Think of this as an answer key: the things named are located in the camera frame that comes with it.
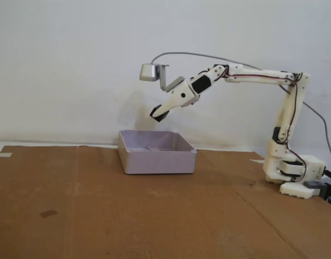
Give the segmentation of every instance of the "black connector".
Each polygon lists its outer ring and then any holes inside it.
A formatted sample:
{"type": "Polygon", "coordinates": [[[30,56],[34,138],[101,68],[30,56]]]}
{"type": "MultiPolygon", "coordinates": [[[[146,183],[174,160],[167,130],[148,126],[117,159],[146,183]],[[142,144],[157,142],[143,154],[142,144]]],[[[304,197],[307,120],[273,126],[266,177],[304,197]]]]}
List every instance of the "black connector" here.
{"type": "Polygon", "coordinates": [[[327,177],[331,178],[331,171],[330,170],[327,170],[326,169],[326,166],[325,166],[325,169],[323,170],[323,175],[326,175],[327,177]]]}

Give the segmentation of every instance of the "brown cardboard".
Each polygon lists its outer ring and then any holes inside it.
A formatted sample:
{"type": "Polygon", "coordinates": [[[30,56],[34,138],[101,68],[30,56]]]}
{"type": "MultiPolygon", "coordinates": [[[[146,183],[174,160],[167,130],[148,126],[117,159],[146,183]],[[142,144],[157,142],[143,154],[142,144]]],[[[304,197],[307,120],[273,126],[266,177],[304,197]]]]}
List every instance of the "brown cardboard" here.
{"type": "Polygon", "coordinates": [[[0,258],[331,258],[331,205],[281,195],[255,153],[126,175],[117,149],[2,152],[0,258]]]}

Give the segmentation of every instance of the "cardboard seam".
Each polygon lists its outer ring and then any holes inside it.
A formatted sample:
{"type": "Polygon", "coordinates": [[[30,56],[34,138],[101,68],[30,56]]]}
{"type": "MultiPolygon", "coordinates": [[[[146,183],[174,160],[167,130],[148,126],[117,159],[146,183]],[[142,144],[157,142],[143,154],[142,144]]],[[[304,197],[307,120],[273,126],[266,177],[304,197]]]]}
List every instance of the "cardboard seam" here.
{"type": "Polygon", "coordinates": [[[246,200],[245,198],[242,197],[241,194],[239,194],[236,190],[234,190],[235,193],[237,194],[237,196],[243,200],[245,203],[248,204],[249,207],[251,207],[252,210],[254,210],[275,232],[276,234],[287,244],[287,246],[289,246],[300,258],[303,259],[308,259],[308,257],[298,248],[295,247],[295,245],[288,240],[286,237],[284,237],[284,235],[280,232],[280,230],[278,228],[276,228],[269,220],[266,216],[264,216],[260,211],[258,211],[250,201],[246,200]]]}

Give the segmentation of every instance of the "dark stain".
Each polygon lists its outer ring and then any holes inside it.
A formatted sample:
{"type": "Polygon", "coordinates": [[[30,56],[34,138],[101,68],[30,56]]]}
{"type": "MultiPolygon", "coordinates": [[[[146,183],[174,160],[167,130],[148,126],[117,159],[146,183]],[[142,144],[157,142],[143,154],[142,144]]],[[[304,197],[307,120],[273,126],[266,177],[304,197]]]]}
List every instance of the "dark stain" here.
{"type": "Polygon", "coordinates": [[[56,212],[54,209],[52,209],[52,210],[47,210],[46,212],[41,212],[40,216],[45,219],[45,218],[53,216],[55,214],[58,214],[58,212],[56,212]]]}

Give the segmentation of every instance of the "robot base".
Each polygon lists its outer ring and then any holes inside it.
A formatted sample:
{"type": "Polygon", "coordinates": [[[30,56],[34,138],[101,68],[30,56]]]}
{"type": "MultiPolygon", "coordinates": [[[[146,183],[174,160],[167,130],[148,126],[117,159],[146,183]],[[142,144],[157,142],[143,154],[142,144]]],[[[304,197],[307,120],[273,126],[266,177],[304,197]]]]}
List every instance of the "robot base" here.
{"type": "Polygon", "coordinates": [[[306,186],[296,182],[286,182],[280,186],[281,194],[288,194],[298,198],[309,199],[314,195],[319,195],[319,189],[309,189],[306,186]]]}

